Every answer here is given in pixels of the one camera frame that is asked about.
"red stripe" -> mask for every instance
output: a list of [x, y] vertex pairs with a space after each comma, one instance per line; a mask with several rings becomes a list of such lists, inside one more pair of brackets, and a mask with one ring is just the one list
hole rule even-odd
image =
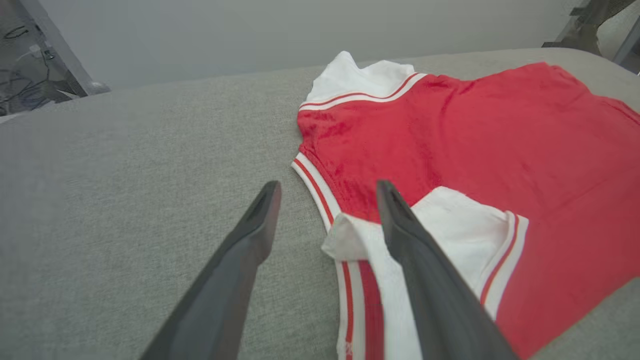
[[[311, 182], [311, 185], [314, 187], [316, 194], [320, 198], [320, 203], [322, 203], [324, 212], [326, 213], [326, 217], [329, 219], [329, 224], [333, 225], [333, 215], [331, 214], [331, 210], [329, 210], [329, 205], [326, 203], [326, 199], [324, 198], [324, 195], [320, 191], [320, 187], [316, 183], [316, 180], [314, 180], [314, 178], [311, 176], [311, 173], [307, 170], [307, 168], [304, 165], [302, 165], [302, 162], [300, 162], [300, 160], [294, 159], [293, 162], [298, 167], [300, 167], [302, 172], [305, 173], [305, 176], [307, 177], [307, 179], [309, 179], [309, 181]], [[349, 345], [347, 345], [348, 348], [346, 349], [346, 360], [352, 360], [353, 351], [351, 348], [352, 346], [351, 340], [353, 339], [353, 294], [351, 290], [351, 274], [349, 272], [349, 266], [346, 261], [342, 262], [342, 272], [344, 273], [344, 287], [347, 292], [347, 334], [346, 334], [345, 340]]]
[[309, 170], [307, 170], [307, 168], [305, 168], [305, 166], [302, 165], [300, 160], [293, 159], [293, 162], [296, 163], [300, 167], [300, 169], [302, 169], [302, 172], [305, 173], [305, 175], [307, 176], [307, 179], [311, 181], [311, 185], [313, 185], [314, 189], [316, 189], [316, 194], [318, 194], [318, 197], [320, 198], [320, 202], [324, 207], [324, 212], [326, 213], [326, 216], [329, 218], [329, 224], [333, 225], [333, 215], [331, 214], [331, 210], [329, 210], [329, 205], [326, 203], [326, 200], [324, 199], [324, 195], [320, 191], [320, 187], [318, 186], [318, 184], [316, 184], [316, 181], [311, 176], [311, 173], [309, 173]]
[[368, 261], [358, 261], [364, 294], [365, 359], [382, 360], [385, 353], [385, 320], [376, 276]]
[[329, 102], [336, 101], [336, 100], [338, 100], [338, 99], [343, 99], [343, 98], [345, 98], [345, 97], [349, 97], [349, 96], [356, 96], [356, 95], [364, 95], [364, 96], [372, 97], [373, 99], [388, 99], [388, 98], [390, 98], [390, 97], [394, 96], [395, 94], [399, 93], [399, 92], [400, 92], [400, 90], [402, 90], [402, 88], [404, 88], [404, 86], [409, 82], [409, 80], [411, 80], [411, 78], [412, 78], [412, 77], [414, 77], [414, 76], [416, 76], [417, 74], [418, 74], [417, 72], [414, 72], [414, 73], [413, 73], [413, 75], [411, 75], [411, 76], [409, 76], [408, 78], [406, 78], [406, 80], [404, 81], [404, 83], [403, 83], [402, 85], [400, 85], [400, 87], [399, 87], [399, 88], [398, 88], [398, 89], [397, 89], [393, 94], [391, 94], [391, 95], [389, 95], [389, 96], [385, 96], [385, 97], [378, 97], [378, 96], [373, 96], [373, 95], [365, 94], [365, 93], [363, 93], [363, 92], [352, 92], [352, 93], [350, 93], [350, 94], [344, 94], [344, 95], [336, 96], [336, 97], [334, 97], [333, 99], [331, 99], [331, 100], [327, 100], [327, 101], [325, 101], [325, 102], [308, 102], [308, 103], [306, 103], [306, 104], [302, 104], [302, 105], [300, 105], [300, 107], [299, 107], [298, 109], [302, 108], [303, 106], [307, 106], [307, 105], [313, 105], [313, 106], [326, 105], [326, 104], [328, 104]]
[[491, 283], [493, 282], [493, 278], [495, 278], [495, 275], [500, 270], [500, 267], [502, 267], [502, 264], [509, 257], [509, 254], [511, 253], [511, 249], [513, 249], [513, 244], [515, 244], [516, 239], [518, 238], [518, 221], [519, 221], [518, 215], [516, 215], [515, 218], [516, 218], [516, 221], [515, 221], [514, 229], [513, 229], [513, 238], [511, 239], [511, 243], [509, 244], [509, 248], [504, 253], [504, 255], [502, 255], [502, 258], [498, 262], [498, 265], [496, 265], [495, 268], [493, 268], [493, 271], [491, 272], [491, 275], [489, 275], [489, 279], [487, 279], [486, 283], [484, 284], [484, 288], [482, 289], [482, 295], [480, 295], [480, 304], [482, 304], [482, 305], [484, 305], [484, 302], [486, 300], [486, 296], [489, 293], [489, 289], [491, 288]]

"red and white shirt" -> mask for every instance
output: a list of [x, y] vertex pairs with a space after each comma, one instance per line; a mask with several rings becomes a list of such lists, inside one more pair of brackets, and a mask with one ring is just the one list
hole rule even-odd
[[395, 184], [522, 358], [640, 275], [640, 115], [560, 67], [462, 81], [389, 61], [359, 69], [342, 52], [298, 125], [292, 165], [336, 260], [339, 359], [416, 346], [398, 320], [412, 315], [388, 306], [407, 300], [393, 295], [397, 268], [380, 243], [379, 179]]

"gray fabric surface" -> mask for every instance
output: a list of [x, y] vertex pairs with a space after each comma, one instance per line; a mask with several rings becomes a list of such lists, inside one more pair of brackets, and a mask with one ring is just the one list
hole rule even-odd
[[[594, 93], [640, 110], [640, 79], [578, 51], [403, 61], [463, 79], [547, 61]], [[336, 358], [335, 267], [320, 250], [319, 213], [289, 166], [301, 142], [297, 107], [321, 71], [147, 86], [0, 124], [0, 358], [138, 357], [272, 179], [282, 182], [282, 207], [271, 257], [253, 289], [241, 357]], [[575, 347], [598, 342], [608, 345], [590, 347], [593, 359], [633, 358], [638, 287], [604, 303], [597, 310], [604, 315], [594, 313], [605, 325], [585, 319], [537, 359], [569, 358]], [[628, 312], [617, 312], [623, 308]], [[616, 326], [635, 336], [615, 335]], [[596, 336], [603, 331], [610, 334]]]

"jersey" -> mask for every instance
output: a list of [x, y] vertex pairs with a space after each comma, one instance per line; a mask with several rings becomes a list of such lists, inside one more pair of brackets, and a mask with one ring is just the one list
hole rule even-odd
[[[535, 63], [463, 81], [389, 61], [359, 69], [343, 52], [314, 81], [298, 125], [292, 165], [328, 231], [341, 213], [380, 222], [379, 179], [414, 209], [443, 186], [512, 214], [512, 240], [478, 252], [490, 260], [470, 272], [521, 358], [640, 274], [640, 115], [560, 67]], [[519, 215], [527, 226], [516, 224]], [[460, 244], [470, 259], [474, 244]], [[389, 319], [374, 270], [366, 259], [336, 267], [339, 358], [379, 359]]]

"red fabric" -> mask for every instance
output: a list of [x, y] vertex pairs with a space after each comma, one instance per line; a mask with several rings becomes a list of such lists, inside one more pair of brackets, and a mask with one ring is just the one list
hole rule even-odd
[[301, 110], [298, 124], [346, 213], [379, 221], [389, 179], [409, 205], [443, 185], [530, 219], [496, 320], [522, 358], [640, 275], [640, 115], [559, 67], [427, 75], [394, 101]]

